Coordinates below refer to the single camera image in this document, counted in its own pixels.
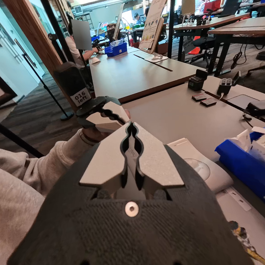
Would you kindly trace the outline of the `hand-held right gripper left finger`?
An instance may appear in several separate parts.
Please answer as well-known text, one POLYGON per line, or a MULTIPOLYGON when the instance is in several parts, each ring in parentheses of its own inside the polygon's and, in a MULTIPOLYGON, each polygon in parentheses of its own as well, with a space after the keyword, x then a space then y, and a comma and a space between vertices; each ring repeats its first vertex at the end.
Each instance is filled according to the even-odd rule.
POLYGON ((128 159, 132 122, 128 122, 102 140, 79 184, 105 190, 110 196, 124 188, 128 179, 128 159))

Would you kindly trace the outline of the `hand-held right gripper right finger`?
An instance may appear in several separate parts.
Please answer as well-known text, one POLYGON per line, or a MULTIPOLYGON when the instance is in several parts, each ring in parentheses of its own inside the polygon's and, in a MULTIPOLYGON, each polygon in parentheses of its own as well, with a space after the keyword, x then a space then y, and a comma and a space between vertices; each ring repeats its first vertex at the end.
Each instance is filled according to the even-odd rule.
POLYGON ((133 123, 134 149, 138 156, 135 181, 144 189, 146 199, 152 199, 157 190, 184 187, 184 182, 171 159, 166 146, 136 122, 133 123))

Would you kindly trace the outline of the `person's left forearm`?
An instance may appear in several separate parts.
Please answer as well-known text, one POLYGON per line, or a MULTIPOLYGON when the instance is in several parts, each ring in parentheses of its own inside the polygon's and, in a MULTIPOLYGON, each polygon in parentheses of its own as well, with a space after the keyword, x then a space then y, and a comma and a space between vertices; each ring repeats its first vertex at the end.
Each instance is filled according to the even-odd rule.
POLYGON ((53 185, 94 145, 79 129, 41 158, 0 150, 0 264, 25 237, 53 185))

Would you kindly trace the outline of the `person's left hand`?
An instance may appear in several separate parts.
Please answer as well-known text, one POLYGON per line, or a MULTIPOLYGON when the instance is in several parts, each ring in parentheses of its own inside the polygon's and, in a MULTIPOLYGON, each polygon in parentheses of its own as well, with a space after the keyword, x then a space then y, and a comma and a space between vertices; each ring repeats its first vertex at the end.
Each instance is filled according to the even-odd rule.
POLYGON ((91 143, 99 143, 100 141, 107 138, 111 133, 108 132, 100 132, 97 128, 82 128, 82 135, 86 140, 91 143))

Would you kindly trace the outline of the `grey office desk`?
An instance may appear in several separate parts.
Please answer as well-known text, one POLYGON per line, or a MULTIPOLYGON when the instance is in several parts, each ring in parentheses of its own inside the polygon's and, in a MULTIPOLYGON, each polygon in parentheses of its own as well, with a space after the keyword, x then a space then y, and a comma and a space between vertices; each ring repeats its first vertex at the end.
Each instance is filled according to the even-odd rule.
POLYGON ((265 45, 265 17, 247 18, 207 32, 215 35, 208 73, 221 75, 230 44, 265 45))
POLYGON ((112 58, 97 55, 90 64, 95 96, 117 98, 120 103, 184 84, 203 68, 174 59, 148 61, 152 56, 135 48, 112 58))
POLYGON ((180 23, 176 26, 173 26, 174 36, 180 38, 177 60, 181 61, 184 36, 189 36, 189 37, 207 36, 207 32, 210 30, 210 28, 219 28, 221 26, 229 25, 233 22, 236 22, 242 18, 249 18, 251 17, 250 14, 251 14, 250 12, 247 12, 243 14, 230 15, 223 18, 213 17, 211 21, 200 25, 197 25, 197 21, 195 20, 192 23, 180 23))

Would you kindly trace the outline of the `blue plastic bin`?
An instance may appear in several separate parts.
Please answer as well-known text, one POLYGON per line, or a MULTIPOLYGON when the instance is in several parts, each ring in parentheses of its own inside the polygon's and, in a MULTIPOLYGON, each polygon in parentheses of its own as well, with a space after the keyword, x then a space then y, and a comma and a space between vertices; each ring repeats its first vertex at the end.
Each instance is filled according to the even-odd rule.
POLYGON ((121 55, 125 52, 127 52, 127 43, 126 42, 123 42, 122 44, 117 45, 113 48, 111 46, 104 48, 104 53, 105 53, 105 55, 107 55, 108 58, 112 58, 112 57, 115 57, 117 55, 121 55))
MULTIPOLYGON (((249 133, 251 140, 261 136, 261 133, 252 132, 252 129, 249 133)), ((218 145, 215 151, 220 155, 220 162, 265 202, 265 162, 248 154, 229 138, 218 145)))

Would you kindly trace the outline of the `glass door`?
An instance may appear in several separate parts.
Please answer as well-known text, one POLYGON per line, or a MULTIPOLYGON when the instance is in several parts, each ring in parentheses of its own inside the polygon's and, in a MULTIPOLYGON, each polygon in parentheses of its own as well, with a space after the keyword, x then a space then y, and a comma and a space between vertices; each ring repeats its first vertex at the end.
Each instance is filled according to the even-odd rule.
POLYGON ((0 1, 0 74, 1 78, 17 94, 12 101, 19 102, 40 83, 45 75, 42 61, 31 43, 10 13, 0 1))

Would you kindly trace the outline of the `white instruction booklet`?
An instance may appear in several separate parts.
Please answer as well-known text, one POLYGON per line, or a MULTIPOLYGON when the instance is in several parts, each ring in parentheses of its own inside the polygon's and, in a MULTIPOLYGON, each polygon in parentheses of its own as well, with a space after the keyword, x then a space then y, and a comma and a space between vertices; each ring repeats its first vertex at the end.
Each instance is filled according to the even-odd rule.
POLYGON ((179 139, 168 146, 183 158, 215 193, 232 234, 253 263, 264 264, 264 217, 232 187, 234 182, 229 174, 202 155, 188 139, 179 139))

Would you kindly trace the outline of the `black pole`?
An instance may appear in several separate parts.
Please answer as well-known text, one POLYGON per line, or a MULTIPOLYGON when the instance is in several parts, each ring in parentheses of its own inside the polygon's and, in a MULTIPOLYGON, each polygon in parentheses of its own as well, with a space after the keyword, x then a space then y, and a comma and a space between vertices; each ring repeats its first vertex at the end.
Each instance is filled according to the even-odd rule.
POLYGON ((37 149, 29 145, 27 142, 22 140, 20 137, 18 137, 16 134, 14 134, 12 131, 10 131, 8 128, 0 124, 0 133, 4 135, 6 138, 20 146, 21 148, 25 149, 28 153, 32 154, 33 156, 37 158, 41 158, 44 155, 40 153, 37 149))

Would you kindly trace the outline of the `wooden document stand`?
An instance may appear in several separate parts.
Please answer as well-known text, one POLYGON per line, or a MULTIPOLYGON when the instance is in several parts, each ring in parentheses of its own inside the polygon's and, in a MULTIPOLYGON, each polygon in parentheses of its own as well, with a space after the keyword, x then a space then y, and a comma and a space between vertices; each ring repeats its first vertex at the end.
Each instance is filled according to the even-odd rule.
POLYGON ((139 43, 139 50, 149 54, 151 57, 145 60, 156 63, 166 59, 161 54, 155 52, 158 39, 164 25, 164 18, 161 17, 166 0, 153 0, 148 11, 148 15, 144 24, 144 31, 139 43))

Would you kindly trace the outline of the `pile of torn paper bags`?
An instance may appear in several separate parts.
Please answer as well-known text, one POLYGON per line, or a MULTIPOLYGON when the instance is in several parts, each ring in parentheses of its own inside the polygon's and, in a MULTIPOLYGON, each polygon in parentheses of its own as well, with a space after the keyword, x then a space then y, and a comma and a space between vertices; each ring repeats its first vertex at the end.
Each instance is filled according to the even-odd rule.
POLYGON ((265 129, 261 127, 252 128, 252 132, 261 133, 257 140, 250 139, 249 130, 245 130, 237 137, 229 138, 234 144, 238 145, 248 154, 252 155, 260 161, 265 160, 265 129))

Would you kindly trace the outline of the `black battery charger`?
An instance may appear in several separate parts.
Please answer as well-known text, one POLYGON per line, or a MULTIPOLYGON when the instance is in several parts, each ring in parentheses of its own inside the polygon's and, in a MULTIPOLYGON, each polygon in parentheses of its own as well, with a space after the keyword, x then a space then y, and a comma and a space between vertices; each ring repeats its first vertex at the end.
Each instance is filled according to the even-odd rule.
POLYGON ((232 86, 236 86, 241 79, 241 71, 238 71, 234 78, 223 78, 217 89, 217 95, 224 96, 230 92, 232 86))

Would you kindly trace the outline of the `black office chair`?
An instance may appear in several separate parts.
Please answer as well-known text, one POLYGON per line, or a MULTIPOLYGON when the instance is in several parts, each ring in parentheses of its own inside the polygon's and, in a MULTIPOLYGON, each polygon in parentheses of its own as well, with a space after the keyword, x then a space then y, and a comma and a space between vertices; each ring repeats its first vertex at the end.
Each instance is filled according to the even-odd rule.
POLYGON ((195 61, 198 61, 199 59, 203 59, 204 61, 206 61, 206 68, 208 68, 209 59, 211 58, 212 55, 212 53, 209 50, 211 48, 214 48, 215 40, 216 40, 215 37, 208 37, 208 36, 194 40, 193 45, 199 48, 199 54, 190 60, 190 64, 195 61))

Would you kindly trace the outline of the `black pouch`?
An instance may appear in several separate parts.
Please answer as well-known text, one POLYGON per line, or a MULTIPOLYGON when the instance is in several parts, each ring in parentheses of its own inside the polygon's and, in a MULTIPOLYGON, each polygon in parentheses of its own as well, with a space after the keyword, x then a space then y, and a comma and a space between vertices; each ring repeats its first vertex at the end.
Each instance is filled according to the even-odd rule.
POLYGON ((246 111, 252 116, 264 116, 265 115, 265 100, 250 102, 246 111))

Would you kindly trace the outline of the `wooden post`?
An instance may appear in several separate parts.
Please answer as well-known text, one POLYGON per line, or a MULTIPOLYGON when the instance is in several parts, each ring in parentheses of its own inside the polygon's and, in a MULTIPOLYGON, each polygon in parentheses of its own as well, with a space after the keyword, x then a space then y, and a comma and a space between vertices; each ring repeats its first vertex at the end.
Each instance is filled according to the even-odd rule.
POLYGON ((76 112, 78 108, 72 99, 66 94, 64 88, 59 84, 59 81, 54 75, 54 70, 62 65, 62 61, 53 47, 51 40, 48 38, 48 35, 30 1, 3 0, 3 2, 61 89, 63 95, 71 105, 72 110, 76 112))

